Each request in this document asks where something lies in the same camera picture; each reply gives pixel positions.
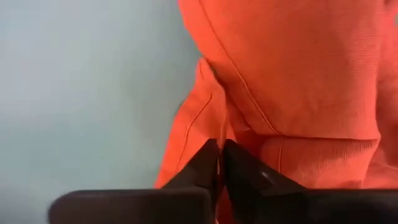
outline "wrinkled fabric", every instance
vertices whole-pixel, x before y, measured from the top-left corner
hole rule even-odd
[[[209,138],[309,188],[398,187],[398,1],[179,4],[203,58],[157,187]]]

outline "pale blue background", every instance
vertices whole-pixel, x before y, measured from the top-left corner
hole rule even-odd
[[[150,187],[198,57],[177,0],[0,0],[0,224]]]

